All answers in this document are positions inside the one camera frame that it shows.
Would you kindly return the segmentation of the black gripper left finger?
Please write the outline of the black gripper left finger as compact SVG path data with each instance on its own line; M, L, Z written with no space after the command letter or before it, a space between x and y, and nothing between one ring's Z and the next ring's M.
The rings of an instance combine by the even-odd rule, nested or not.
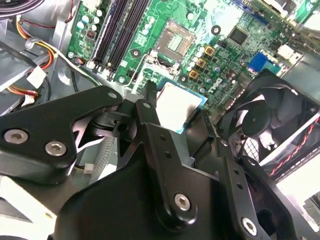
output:
M76 155L99 138L87 131L91 121L106 112L116 112L121 95L98 86L0 118L0 172L2 175L49 185L64 181ZM171 132L160 125L154 106L139 99L130 107L127 134L133 141L123 159L127 167L143 161L148 168L155 212L163 225L192 225L196 205L181 209L175 202L182 194L183 173Z

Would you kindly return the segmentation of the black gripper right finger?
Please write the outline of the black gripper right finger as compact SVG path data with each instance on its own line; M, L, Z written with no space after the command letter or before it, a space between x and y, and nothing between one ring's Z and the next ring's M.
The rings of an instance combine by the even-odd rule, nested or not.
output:
M252 158L234 157L205 111L194 117L193 136L194 167L218 177L232 239L301 239L298 211Z

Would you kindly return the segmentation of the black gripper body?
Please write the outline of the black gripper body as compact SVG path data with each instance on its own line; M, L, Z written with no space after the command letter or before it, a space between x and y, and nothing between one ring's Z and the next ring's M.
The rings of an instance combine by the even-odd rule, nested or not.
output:
M242 240L216 178L183 168L182 193L197 206L194 224L170 230L156 214L147 164L141 160L74 194L61 209L55 240Z

